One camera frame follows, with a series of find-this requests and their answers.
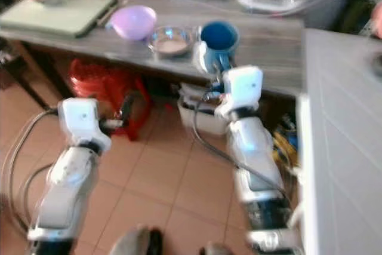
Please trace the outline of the red plastic stool stack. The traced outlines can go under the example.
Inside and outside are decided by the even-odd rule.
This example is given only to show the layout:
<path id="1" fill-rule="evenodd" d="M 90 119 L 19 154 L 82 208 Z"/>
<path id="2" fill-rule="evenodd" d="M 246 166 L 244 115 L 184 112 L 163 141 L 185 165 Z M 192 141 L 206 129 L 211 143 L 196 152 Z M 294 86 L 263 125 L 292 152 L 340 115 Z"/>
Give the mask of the red plastic stool stack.
<path id="1" fill-rule="evenodd" d="M 100 104 L 107 105 L 104 110 L 111 112 L 115 118 L 122 116 L 122 104 L 126 97 L 141 99 L 143 105 L 139 109 L 131 108 L 127 126 L 115 130 L 116 135 L 130 141 L 139 139 L 139 133 L 147 124 L 153 105 L 141 76 L 124 67 L 107 67 L 81 59 L 70 62 L 68 74 L 77 97 L 95 97 Z"/>

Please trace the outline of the yellow and blue bundle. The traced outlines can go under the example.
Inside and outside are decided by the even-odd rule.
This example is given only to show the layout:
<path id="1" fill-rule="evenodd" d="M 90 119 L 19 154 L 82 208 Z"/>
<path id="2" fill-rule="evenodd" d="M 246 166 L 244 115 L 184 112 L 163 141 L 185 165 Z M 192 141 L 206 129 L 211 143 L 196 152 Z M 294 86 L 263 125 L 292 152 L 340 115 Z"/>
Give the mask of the yellow and blue bundle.
<path id="1" fill-rule="evenodd" d="M 298 158 L 298 128 L 295 118 L 284 114 L 271 131 L 273 138 L 273 157 L 284 167 L 300 167 Z"/>

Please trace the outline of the pale green cutting board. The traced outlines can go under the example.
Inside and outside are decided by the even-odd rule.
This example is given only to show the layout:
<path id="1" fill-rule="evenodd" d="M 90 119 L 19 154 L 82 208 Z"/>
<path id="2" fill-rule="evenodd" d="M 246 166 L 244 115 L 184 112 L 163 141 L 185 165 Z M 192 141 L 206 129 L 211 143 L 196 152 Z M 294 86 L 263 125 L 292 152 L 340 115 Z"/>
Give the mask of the pale green cutting board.
<path id="1" fill-rule="evenodd" d="M 77 38 L 94 28 L 117 3 L 118 0 L 62 0 L 47 6 L 21 0 L 0 15 L 0 31 L 24 30 Z"/>

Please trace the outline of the dark table leg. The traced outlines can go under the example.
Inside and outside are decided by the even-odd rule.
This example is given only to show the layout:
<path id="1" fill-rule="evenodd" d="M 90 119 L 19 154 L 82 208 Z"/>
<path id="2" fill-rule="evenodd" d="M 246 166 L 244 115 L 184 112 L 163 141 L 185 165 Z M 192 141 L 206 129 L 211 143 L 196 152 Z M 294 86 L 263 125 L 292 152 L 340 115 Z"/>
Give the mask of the dark table leg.
<path id="1" fill-rule="evenodd" d="M 42 95 L 33 87 L 35 76 L 32 74 L 31 67 L 27 61 L 25 61 L 11 45 L 8 45 L 6 50 L 9 54 L 9 61 L 4 64 L 5 71 L 16 81 L 17 85 L 21 86 L 35 104 L 43 110 L 49 108 L 46 100 L 44 100 Z"/>

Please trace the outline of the grey left robot foot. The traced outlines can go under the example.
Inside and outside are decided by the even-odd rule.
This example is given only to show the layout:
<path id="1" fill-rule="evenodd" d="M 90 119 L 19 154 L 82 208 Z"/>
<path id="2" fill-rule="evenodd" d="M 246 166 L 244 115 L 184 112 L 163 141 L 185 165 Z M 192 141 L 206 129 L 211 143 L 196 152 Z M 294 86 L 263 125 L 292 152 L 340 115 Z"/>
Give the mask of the grey left robot foot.
<path id="1" fill-rule="evenodd" d="M 163 255 L 163 246 L 160 229 L 139 225 L 119 238 L 107 255 Z"/>

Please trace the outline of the white cabinet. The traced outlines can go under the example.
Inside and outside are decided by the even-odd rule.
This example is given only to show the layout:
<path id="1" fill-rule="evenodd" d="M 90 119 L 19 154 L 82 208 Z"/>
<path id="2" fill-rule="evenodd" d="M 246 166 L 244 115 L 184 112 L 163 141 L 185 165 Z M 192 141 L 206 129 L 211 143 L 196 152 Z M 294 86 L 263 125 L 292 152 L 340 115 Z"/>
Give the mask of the white cabinet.
<path id="1" fill-rule="evenodd" d="M 382 41 L 308 29 L 304 48 L 304 250 L 382 255 Z"/>

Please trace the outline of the grey right robot foot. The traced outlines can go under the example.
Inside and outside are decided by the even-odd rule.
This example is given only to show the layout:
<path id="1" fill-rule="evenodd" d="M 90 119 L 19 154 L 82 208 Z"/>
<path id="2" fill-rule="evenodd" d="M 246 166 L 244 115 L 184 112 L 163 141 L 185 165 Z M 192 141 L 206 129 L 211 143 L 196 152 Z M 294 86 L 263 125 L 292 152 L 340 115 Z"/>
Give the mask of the grey right robot foot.
<path id="1" fill-rule="evenodd" d="M 198 255 L 235 255 L 233 251 L 222 243 L 208 242 L 200 250 Z"/>

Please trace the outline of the clear glass bowl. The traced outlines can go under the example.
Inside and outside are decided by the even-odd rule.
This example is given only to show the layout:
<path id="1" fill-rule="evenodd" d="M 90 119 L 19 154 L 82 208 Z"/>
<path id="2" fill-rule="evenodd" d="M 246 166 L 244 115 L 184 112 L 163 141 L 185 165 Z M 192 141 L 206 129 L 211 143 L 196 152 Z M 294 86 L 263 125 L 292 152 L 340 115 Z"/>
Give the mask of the clear glass bowl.
<path id="1" fill-rule="evenodd" d="M 187 29 L 179 26 L 160 26 L 147 37 L 147 46 L 158 57 L 186 55 L 193 48 L 194 39 Z"/>

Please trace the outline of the white storage box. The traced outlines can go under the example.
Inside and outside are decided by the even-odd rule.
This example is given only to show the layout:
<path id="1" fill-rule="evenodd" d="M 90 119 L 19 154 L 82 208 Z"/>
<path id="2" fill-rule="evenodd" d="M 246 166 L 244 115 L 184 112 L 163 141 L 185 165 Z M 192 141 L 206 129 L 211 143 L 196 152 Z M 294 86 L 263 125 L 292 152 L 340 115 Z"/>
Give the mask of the white storage box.
<path id="1" fill-rule="evenodd" d="M 198 85 L 189 85 L 181 83 L 178 89 L 179 100 L 177 107 L 181 116 L 183 125 L 193 129 L 196 124 L 200 133 L 208 133 L 216 137 L 222 137 L 227 132 L 227 121 L 215 115 L 215 109 L 220 104 L 219 100 L 204 100 L 199 105 L 199 110 L 195 114 L 195 107 L 201 100 L 205 89 Z"/>

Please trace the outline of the grey robot foot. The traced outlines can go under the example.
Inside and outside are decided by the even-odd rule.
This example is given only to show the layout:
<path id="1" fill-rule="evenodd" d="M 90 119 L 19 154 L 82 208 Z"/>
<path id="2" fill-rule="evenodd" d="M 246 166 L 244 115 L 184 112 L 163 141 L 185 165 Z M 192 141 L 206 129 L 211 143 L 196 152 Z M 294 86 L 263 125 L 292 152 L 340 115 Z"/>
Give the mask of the grey robot foot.
<path id="1" fill-rule="evenodd" d="M 107 255 L 163 255 L 163 246 L 160 229 L 139 225 L 119 238 Z"/>
<path id="2" fill-rule="evenodd" d="M 198 255 L 235 255 L 233 251 L 222 243 L 208 242 L 200 250 Z"/>

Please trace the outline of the purple plastic bowl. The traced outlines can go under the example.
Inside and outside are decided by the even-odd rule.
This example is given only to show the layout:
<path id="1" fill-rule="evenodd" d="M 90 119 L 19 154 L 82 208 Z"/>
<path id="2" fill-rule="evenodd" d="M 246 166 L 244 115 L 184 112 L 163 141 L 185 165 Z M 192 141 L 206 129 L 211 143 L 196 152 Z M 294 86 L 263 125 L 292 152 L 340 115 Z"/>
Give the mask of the purple plastic bowl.
<path id="1" fill-rule="evenodd" d="M 158 15 L 154 9 L 133 5 L 117 9 L 109 18 L 106 29 L 111 29 L 122 39 L 141 41 L 155 30 Z"/>

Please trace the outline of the blue mug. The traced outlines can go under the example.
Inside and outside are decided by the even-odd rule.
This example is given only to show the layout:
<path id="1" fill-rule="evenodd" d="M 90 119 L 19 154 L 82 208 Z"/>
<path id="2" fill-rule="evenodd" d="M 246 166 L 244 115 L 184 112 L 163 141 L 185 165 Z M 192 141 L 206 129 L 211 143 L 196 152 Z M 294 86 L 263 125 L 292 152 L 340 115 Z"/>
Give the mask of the blue mug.
<path id="1" fill-rule="evenodd" d="M 209 22 L 199 28 L 195 45 L 195 63 L 204 72 L 204 60 L 218 59 L 226 70 L 234 66 L 234 55 L 238 47 L 237 28 L 224 21 Z"/>

